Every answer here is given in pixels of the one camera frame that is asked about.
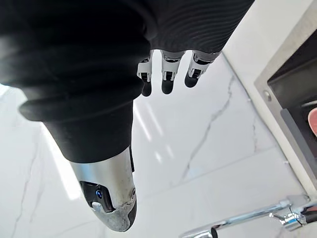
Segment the pink object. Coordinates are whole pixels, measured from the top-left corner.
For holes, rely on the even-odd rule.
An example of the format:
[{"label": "pink object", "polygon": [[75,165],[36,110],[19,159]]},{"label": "pink object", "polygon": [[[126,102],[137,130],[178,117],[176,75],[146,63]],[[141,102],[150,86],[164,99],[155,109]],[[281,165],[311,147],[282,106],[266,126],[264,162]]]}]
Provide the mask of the pink object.
[{"label": "pink object", "polygon": [[315,136],[317,136],[317,108],[314,108],[309,112],[308,123]]}]

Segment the screw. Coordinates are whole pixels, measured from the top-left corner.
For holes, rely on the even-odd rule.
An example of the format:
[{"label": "screw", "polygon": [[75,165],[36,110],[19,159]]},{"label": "screw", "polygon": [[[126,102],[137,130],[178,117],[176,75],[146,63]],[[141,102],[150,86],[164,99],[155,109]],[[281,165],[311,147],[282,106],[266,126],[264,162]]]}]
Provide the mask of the screw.
[{"label": "screw", "polygon": [[268,91],[264,90],[263,95],[265,96],[268,102],[272,101],[272,97]]}]

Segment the white marble wall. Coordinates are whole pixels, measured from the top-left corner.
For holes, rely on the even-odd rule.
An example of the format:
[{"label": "white marble wall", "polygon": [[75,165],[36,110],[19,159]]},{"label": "white marble wall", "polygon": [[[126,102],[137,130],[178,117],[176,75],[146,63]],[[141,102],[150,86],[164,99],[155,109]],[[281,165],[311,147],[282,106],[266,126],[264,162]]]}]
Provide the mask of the white marble wall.
[{"label": "white marble wall", "polygon": [[[303,191],[252,102],[220,56],[195,88],[182,59],[173,93],[135,101],[132,150],[138,212],[126,233],[106,229],[90,211],[69,164],[40,123],[16,108],[18,90],[0,97],[1,238],[161,238],[275,203]],[[312,228],[299,237],[314,237]],[[221,238],[297,237],[263,218],[219,232]]]}]

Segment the robotic arm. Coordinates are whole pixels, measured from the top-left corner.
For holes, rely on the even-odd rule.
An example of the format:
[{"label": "robotic arm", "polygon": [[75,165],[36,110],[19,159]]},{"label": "robotic arm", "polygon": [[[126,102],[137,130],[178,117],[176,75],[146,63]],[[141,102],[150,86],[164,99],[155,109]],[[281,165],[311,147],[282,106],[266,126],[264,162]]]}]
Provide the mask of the robotic arm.
[{"label": "robotic arm", "polygon": [[110,229],[124,232],[136,216],[132,109],[136,97],[151,93],[151,50],[162,52],[165,94],[184,51],[193,50],[185,79],[193,87],[252,2],[0,3],[0,83],[23,90],[20,112],[45,124]]}]

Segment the chrome faucet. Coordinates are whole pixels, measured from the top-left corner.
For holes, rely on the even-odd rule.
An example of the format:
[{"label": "chrome faucet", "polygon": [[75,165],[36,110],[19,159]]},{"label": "chrome faucet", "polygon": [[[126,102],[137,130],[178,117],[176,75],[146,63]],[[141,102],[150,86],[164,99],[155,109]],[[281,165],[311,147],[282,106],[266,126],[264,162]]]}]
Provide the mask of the chrome faucet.
[{"label": "chrome faucet", "polygon": [[277,204],[196,228],[179,238],[218,238],[220,229],[265,216],[278,219],[285,229],[293,231],[317,222],[317,201],[311,202],[307,195],[288,196]]}]

